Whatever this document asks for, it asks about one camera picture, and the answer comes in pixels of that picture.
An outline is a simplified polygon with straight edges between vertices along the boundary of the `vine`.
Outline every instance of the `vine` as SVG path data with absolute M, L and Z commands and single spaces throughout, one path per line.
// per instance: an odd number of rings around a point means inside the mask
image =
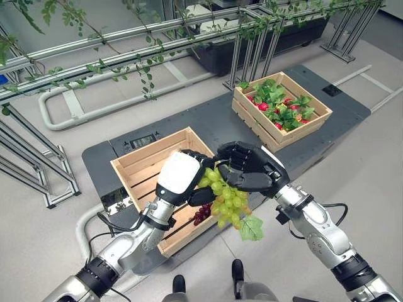
M 254 22 L 251 23 L 251 20 L 241 12 L 241 6 L 244 6 L 246 2 L 244 0 L 238 1 L 238 15 L 239 15 L 239 29 L 238 33 L 241 37 L 252 40 L 256 35 L 260 35 L 264 30 L 267 29 L 270 24 L 273 23 L 273 20 L 276 22 L 273 24 L 273 31 L 281 32 L 286 30 L 286 26 L 281 25 L 281 20 L 292 21 L 298 26 L 303 26 L 306 22 L 312 20 L 318 14 L 321 15 L 321 18 L 329 18 L 336 11 L 346 11 L 350 9 L 361 9 L 364 8 L 368 3 L 382 3 L 382 0 L 355 0 L 351 2 L 351 5 L 344 8 L 339 8 L 338 4 L 345 3 L 346 0 L 332 0 L 327 7 L 324 6 L 322 0 L 301 0 L 298 2 L 289 1 L 288 7 L 279 7 L 277 5 L 276 0 L 266 0 L 263 5 L 265 5 L 268 9 L 272 11 L 272 14 L 269 16 L 261 16 L 255 17 L 253 19 Z M 144 85 L 142 88 L 142 93 L 146 99 L 156 99 L 153 90 L 155 88 L 155 84 L 153 83 L 153 76 L 150 72 L 151 67 L 154 64 L 163 63 L 165 58 L 164 55 L 166 50 L 164 49 L 164 44 L 162 40 L 155 35 L 147 26 L 147 22 L 158 23 L 161 22 L 161 17 L 155 10 L 148 10 L 146 8 L 141 8 L 136 6 L 133 1 L 122 0 L 122 3 L 126 6 L 126 8 L 133 14 L 136 19 L 138 19 L 142 26 L 146 30 L 145 41 L 150 47 L 154 47 L 157 49 L 157 53 L 153 55 L 151 58 L 142 58 L 140 54 L 137 54 L 136 60 L 134 62 L 135 70 L 140 76 L 141 83 Z M 35 20 L 31 17 L 29 13 L 29 7 L 33 4 L 33 0 L 0 0 L 0 8 L 5 4 L 11 5 L 15 10 L 21 13 L 27 22 L 30 24 L 32 28 L 35 29 L 39 34 L 44 35 L 43 30 L 35 23 Z M 173 0 L 173 4 L 176 10 L 176 13 L 182 20 L 181 27 L 175 30 L 168 30 L 166 34 L 171 38 L 174 38 L 175 32 L 182 38 L 187 38 L 189 41 L 193 41 L 195 39 L 195 34 L 193 32 L 192 27 L 188 24 L 189 18 L 193 17 L 193 14 L 190 12 L 188 8 L 182 8 L 179 0 Z M 223 39 L 227 40 L 229 37 L 224 34 L 223 27 L 227 26 L 228 21 L 223 25 L 222 23 L 218 23 L 214 17 L 213 13 L 213 1 L 212 0 L 204 0 L 202 3 L 206 7 L 209 8 L 212 14 L 212 26 L 209 26 L 209 30 L 218 31 L 222 33 Z M 43 8 L 41 10 L 42 18 L 44 22 L 50 26 L 50 22 L 56 12 L 57 8 L 62 9 L 62 21 L 65 26 L 74 27 L 77 30 L 77 35 L 79 37 L 83 37 L 83 28 L 87 26 L 93 33 L 88 36 L 91 38 L 100 38 L 103 45 L 106 45 L 115 53 L 120 54 L 120 52 L 115 49 L 110 43 L 106 40 L 103 34 L 103 28 L 98 30 L 96 29 L 87 19 L 87 14 L 82 8 L 78 8 L 74 5 L 72 1 L 68 0 L 45 0 L 43 4 Z M 311 16 L 294 16 L 298 12 L 301 12 L 305 9 L 316 9 L 317 13 L 312 14 Z M 194 47 L 197 46 L 205 46 L 204 43 L 192 43 L 191 51 L 195 54 L 195 57 L 200 58 L 197 54 Z M 55 67 L 53 69 L 46 70 L 46 67 L 39 62 L 31 58 L 23 49 L 18 45 L 17 39 L 13 35 L 2 35 L 0 34 L 0 65 L 6 65 L 6 54 L 8 51 L 13 49 L 21 56 L 24 56 L 33 66 L 35 72 L 25 77 L 27 81 L 34 81 L 38 77 L 42 77 L 45 74 L 57 76 L 59 72 L 62 71 L 62 67 Z M 175 56 L 177 52 L 169 52 L 170 56 Z M 91 71 L 89 77 L 94 76 L 95 74 L 102 74 L 103 69 L 107 68 L 106 64 L 99 59 L 97 64 L 88 64 L 86 66 L 87 70 Z M 118 82 L 119 79 L 123 79 L 124 81 L 128 80 L 126 73 L 130 72 L 132 69 L 129 65 L 122 66 L 119 68 L 112 69 L 111 71 L 115 73 L 111 79 L 115 82 Z M 74 88 L 83 89 L 86 87 L 85 80 L 87 77 L 83 77 L 82 79 L 78 79 L 75 81 Z M 57 79 L 56 81 L 52 81 L 51 85 L 54 87 L 59 87 L 60 81 L 64 81 L 63 78 Z M 68 89 L 72 89 L 71 82 L 67 82 L 63 84 L 64 87 Z M 5 90 L 13 91 L 18 93 L 18 85 L 16 84 L 8 84 L 4 85 L 3 88 Z

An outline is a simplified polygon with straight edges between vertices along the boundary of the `metal frame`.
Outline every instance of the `metal frame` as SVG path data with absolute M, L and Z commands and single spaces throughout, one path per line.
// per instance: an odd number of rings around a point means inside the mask
M 277 4 L 280 6 L 282 4 L 291 4 L 291 3 L 297 3 L 297 2 L 299 2 L 299 0 L 295 0 L 295 1 L 279 0 L 277 2 Z M 369 7 L 370 9 L 367 9 L 365 11 L 365 14 L 363 15 L 363 17 L 360 18 L 360 21 L 357 22 L 357 25 L 355 26 L 355 30 L 353 31 L 354 35 L 351 35 L 350 39 L 348 39 L 346 41 L 343 51 L 340 51 L 340 53 L 338 53 L 337 51 L 334 51 L 334 52 L 332 51 L 332 53 L 334 55 L 337 55 L 338 57 L 342 57 L 342 58 L 347 58 L 350 56 L 350 53 L 353 51 L 357 41 L 360 39 L 360 36 L 364 32 L 365 28 L 368 26 L 369 22 L 371 22 L 373 16 L 378 11 L 381 2 L 382 2 L 382 0 L 379 0 L 379 2 L 376 4 L 367 4 L 367 7 Z M 334 50 L 334 46 L 337 45 L 341 35 L 344 32 L 345 26 L 348 24 L 353 13 L 356 10 L 356 8 L 355 8 L 356 2 L 355 1 L 346 1 L 344 3 L 340 3 L 340 4 L 334 5 L 332 7 L 333 9 L 341 9 L 341 8 L 348 8 L 348 7 L 352 7 L 353 9 L 351 11 L 346 12 L 346 14 L 344 15 L 344 18 L 342 20 L 342 23 L 337 28 L 331 41 L 327 45 L 322 46 L 323 48 L 326 49 L 326 47 L 331 47 Z M 330 10 L 330 9 L 331 9 L 330 7 L 324 8 L 325 11 Z M 264 13 L 267 15 L 273 15 L 273 12 L 264 6 L 259 6 L 258 10 L 260 10 L 261 13 Z M 299 18 L 302 16 L 313 16 L 312 19 L 314 19 L 315 15 L 317 15 L 318 18 L 320 18 L 319 15 L 321 13 L 322 13 L 321 9 L 317 9 L 317 8 L 306 9 L 305 11 L 300 11 L 300 12 L 297 12 L 294 14 L 290 14 L 287 18 L 282 18 L 281 20 L 271 20 L 268 27 L 258 36 L 256 48 L 254 50 L 254 57 L 253 57 L 253 61 L 252 61 L 251 72 L 249 75 L 249 81 L 253 81 L 256 78 L 256 71 L 257 71 L 258 63 L 261 60 L 261 52 L 262 52 L 263 45 L 266 40 L 268 31 L 272 30 L 273 35 L 270 40 L 270 44 L 269 44 L 268 52 L 266 54 L 266 58 L 264 61 L 264 67 L 263 67 L 263 72 L 261 74 L 261 77 L 265 77 L 268 74 L 270 63 L 274 56 L 274 52 L 275 52 L 278 40 L 280 38 L 281 29 L 284 26 L 289 26 L 289 24 L 287 24 L 287 21 L 292 21 L 292 19 Z M 228 81 L 225 81 L 223 83 L 223 85 L 225 87 L 232 90 L 235 87 L 235 84 L 237 81 L 246 81 L 247 70 L 249 68 L 250 56 L 251 56 L 251 51 L 252 51 L 253 45 L 254 45 L 254 41 L 253 42 L 248 41 L 248 46 L 246 49 L 246 57 L 245 57 L 244 66 L 242 69 L 242 76 L 240 79 L 236 78 L 236 71 L 237 71 L 237 64 L 238 64 L 238 60 L 239 60 L 241 41 L 234 45 L 234 57 L 233 57 L 233 61 L 232 61 L 230 78 Z
M 40 152 L 0 120 L 0 144 L 30 165 L 35 171 L 36 177 L 3 156 L 0 156 L 0 171 L 42 193 L 47 208 L 54 208 L 56 204 L 63 200 L 72 196 L 80 195 L 81 192 L 72 174 L 62 146 L 55 146 L 50 142 L 50 140 L 40 133 L 38 129 L 27 121 L 10 104 L 2 107 L 6 108 L 9 112 L 9 116 L 19 123 L 29 134 L 34 136 L 40 143 L 45 145 L 48 150 Z M 50 160 L 51 157 L 56 157 L 60 162 L 60 166 Z M 51 193 L 45 167 L 67 181 L 69 188 L 65 193 L 60 195 L 54 195 Z
M 367 4 L 360 13 L 360 17 L 358 18 L 358 21 L 356 22 L 350 36 L 343 43 L 343 45 L 340 46 L 338 44 L 341 35 L 346 31 L 346 27 L 351 21 L 351 17 L 357 12 L 357 8 L 347 9 L 329 43 L 323 44 L 321 47 L 347 63 L 354 61 L 355 57 L 352 56 L 351 53 L 357 45 L 358 40 L 361 38 L 363 32 L 370 24 L 371 20 L 377 14 L 381 5 L 382 0 L 379 0 L 379 2 L 375 4 Z

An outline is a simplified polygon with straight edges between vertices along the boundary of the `black shoe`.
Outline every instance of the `black shoe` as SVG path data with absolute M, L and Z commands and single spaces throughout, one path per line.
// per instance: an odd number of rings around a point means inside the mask
M 174 281 L 172 282 L 172 292 L 173 293 L 185 293 L 186 284 L 184 283 L 184 277 L 182 275 L 176 275 Z
M 241 293 L 237 290 L 237 283 L 244 280 L 244 265 L 239 259 L 232 261 L 232 281 L 234 282 L 234 295 L 236 300 L 241 299 Z

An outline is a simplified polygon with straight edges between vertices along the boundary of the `wooden slat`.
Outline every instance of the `wooden slat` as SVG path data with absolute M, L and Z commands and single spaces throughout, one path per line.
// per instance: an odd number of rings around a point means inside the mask
M 153 190 L 156 189 L 157 180 L 158 175 L 155 175 L 154 177 L 151 177 L 150 179 L 142 182 L 141 184 L 134 186 L 132 188 L 132 192 L 134 193 L 136 198 L 139 199 L 140 197 L 149 194 L 150 192 L 153 192 Z
M 192 223 L 189 223 L 168 239 L 161 241 L 158 246 L 161 254 L 165 257 L 172 256 L 179 249 L 182 249 L 186 244 L 190 243 L 193 239 L 202 234 L 216 222 L 216 217 L 210 216 L 198 226 L 194 226 Z
M 160 160 L 167 159 L 175 151 L 180 151 L 181 149 L 187 149 L 187 148 L 189 148 L 189 142 L 186 140 L 182 140 L 179 143 L 176 143 L 172 146 L 169 146 L 168 148 L 162 149 L 161 151 L 150 155 L 150 157 L 146 157 L 145 159 L 133 162 L 133 164 L 131 165 L 127 165 L 125 167 L 125 171 L 128 175 L 135 174 L 141 171 L 142 169 L 149 167 L 150 165 L 153 165 L 156 162 L 159 162 Z
M 135 186 L 136 184 L 145 181 L 147 178 L 150 178 L 150 176 L 154 176 L 158 174 L 161 171 L 161 168 L 165 164 L 165 161 L 167 159 L 160 160 L 159 162 L 156 162 L 155 164 L 150 165 L 149 167 L 146 167 L 142 169 L 141 171 L 138 171 L 128 177 L 128 184 L 129 186 Z
M 170 228 L 168 231 L 165 232 L 164 238 L 176 232 L 177 229 L 181 228 L 185 223 L 189 222 L 189 219 L 193 218 L 198 210 L 199 208 L 193 208 L 189 205 L 186 205 L 184 208 L 174 213 L 173 218 L 176 220 L 176 223 L 173 228 Z
M 139 148 L 138 150 L 134 150 L 129 154 L 119 157 L 120 164 L 122 167 L 126 168 L 128 165 L 132 165 L 135 162 L 146 159 L 150 155 L 160 152 L 161 150 L 164 150 L 165 148 L 175 145 L 183 140 L 186 140 L 186 129 L 178 131 L 168 137 L 163 138 L 162 140 L 150 143 L 149 145 Z
M 299 133 L 298 135 L 295 135 L 289 140 L 285 140 L 282 143 L 276 142 L 276 140 L 251 116 L 245 108 L 242 107 L 241 104 L 237 102 L 236 99 L 232 100 L 232 109 L 239 115 L 240 118 L 242 118 L 245 122 L 245 124 L 248 125 L 248 127 L 261 139 L 261 141 L 267 146 L 267 148 L 272 151 L 273 153 L 279 151 L 279 149 L 284 148 L 288 145 L 290 145 L 293 142 L 296 142 L 297 140 L 301 139 L 302 137 L 311 134 L 312 132 L 316 131 L 319 129 L 324 121 L 320 124 L 316 124 L 312 128 L 307 129 L 306 132 Z

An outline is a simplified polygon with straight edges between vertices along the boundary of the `white tube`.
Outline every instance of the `white tube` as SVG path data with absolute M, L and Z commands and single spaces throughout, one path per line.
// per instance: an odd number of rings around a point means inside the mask
M 92 217 L 94 217 L 97 212 L 102 212 L 104 211 L 103 205 L 97 204 L 93 208 L 89 209 L 87 212 L 85 212 L 80 219 L 78 219 L 76 223 L 76 238 L 78 241 L 78 244 L 80 246 L 81 250 L 81 255 L 84 258 L 84 260 L 88 259 L 89 257 L 89 246 L 88 246 L 88 237 L 86 234 L 86 225 L 89 220 L 91 220 Z M 116 289 L 120 293 L 124 293 L 143 281 L 147 276 L 138 276 L 134 273 L 131 272 L 133 276 L 130 277 L 130 279 L 127 279 L 123 282 L 118 282 L 117 285 L 114 286 L 114 289 Z M 107 296 L 118 296 L 116 293 L 113 291 L 108 291 L 106 293 Z
M 371 69 L 372 65 L 367 65 L 364 68 L 361 68 L 360 70 L 357 70 L 353 72 L 352 74 L 347 75 L 346 77 L 343 77 L 342 79 L 333 82 L 333 85 L 338 86 L 341 85 L 344 82 L 347 82 L 348 80 L 351 80 L 353 77 L 358 76 L 359 74 L 362 74 L 363 72 L 366 72 L 368 69 Z
M 88 237 L 86 234 L 86 225 L 87 222 L 94 217 L 97 212 L 102 212 L 104 211 L 104 207 L 102 203 L 97 204 L 95 207 L 89 209 L 87 212 L 85 212 L 80 219 L 78 219 L 76 223 L 76 238 L 78 241 L 78 244 L 80 246 L 80 251 L 81 255 L 84 258 L 84 260 L 88 259 L 89 257 L 89 247 L 88 247 Z

